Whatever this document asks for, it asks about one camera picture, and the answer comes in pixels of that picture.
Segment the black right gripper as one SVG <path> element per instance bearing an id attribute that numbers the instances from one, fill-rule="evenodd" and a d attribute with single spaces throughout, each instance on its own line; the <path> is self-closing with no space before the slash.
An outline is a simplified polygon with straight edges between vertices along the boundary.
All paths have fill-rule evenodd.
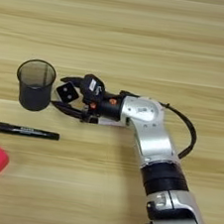
<path id="1" fill-rule="evenodd" d="M 77 77 L 63 77 L 61 79 L 64 83 L 72 83 L 75 87 L 80 87 L 82 78 Z M 72 108 L 69 104 L 52 101 L 53 106 L 62 112 L 64 115 L 77 118 L 84 123 L 100 124 L 100 125 L 115 125 L 120 124 L 122 102 L 124 98 L 110 93 L 105 93 L 103 98 L 97 101 L 91 100 L 85 104 L 83 110 Z"/>

